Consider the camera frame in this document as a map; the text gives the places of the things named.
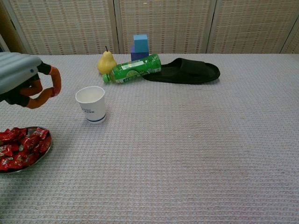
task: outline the paper cup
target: paper cup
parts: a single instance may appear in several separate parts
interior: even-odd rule
[[[102,123],[106,118],[105,90],[98,86],[88,86],[76,93],[86,119],[92,124]]]

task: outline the toy block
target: toy block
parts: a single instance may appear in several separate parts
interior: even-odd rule
[[[146,34],[134,35],[135,53],[149,51],[148,36]]]
[[[134,45],[131,46],[131,61],[139,60],[147,56],[149,56],[149,51],[136,53]]]

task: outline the slipper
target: slipper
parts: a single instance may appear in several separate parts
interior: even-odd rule
[[[177,58],[162,65],[160,72],[146,74],[143,78],[153,82],[202,84],[214,81],[219,76],[220,71],[213,64]]]

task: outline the candy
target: candy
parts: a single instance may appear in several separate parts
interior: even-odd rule
[[[32,136],[37,135],[42,140],[44,140],[47,137],[48,133],[49,133],[49,130],[38,127],[36,129],[36,131],[32,133]]]
[[[7,171],[8,170],[8,163],[13,159],[13,157],[6,157],[1,159],[0,161],[0,170]]]
[[[13,157],[12,160],[10,160],[7,164],[7,167],[9,169],[21,169],[24,166],[25,157],[23,157],[21,154],[17,154]]]
[[[27,157],[26,157],[26,159],[25,159],[25,161],[24,161],[24,163],[23,163],[23,166],[24,167],[27,167],[27,166],[30,166],[30,165],[32,165],[33,163],[35,163],[35,161],[39,158],[39,154],[38,153],[36,153],[36,154],[34,154],[34,153],[32,153],[32,154],[29,154]]]
[[[51,136],[46,138],[46,140],[43,142],[43,145],[41,146],[41,150],[40,150],[41,153],[45,153],[48,150],[51,144],[51,140],[52,140]]]
[[[17,143],[11,143],[5,146],[0,147],[0,154],[13,156],[15,151],[19,150],[19,146]]]
[[[0,171],[30,166],[49,149],[49,130],[37,128],[31,135],[27,133],[27,128],[17,127],[0,133]]]
[[[0,133],[0,141],[5,144],[6,142],[15,141],[24,137],[27,133],[26,128],[14,127],[13,129],[7,129],[5,132]]]

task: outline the plate of candy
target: plate of candy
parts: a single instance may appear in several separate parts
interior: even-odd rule
[[[0,173],[20,172],[33,166],[51,145],[50,131],[43,127],[14,127],[0,132]]]

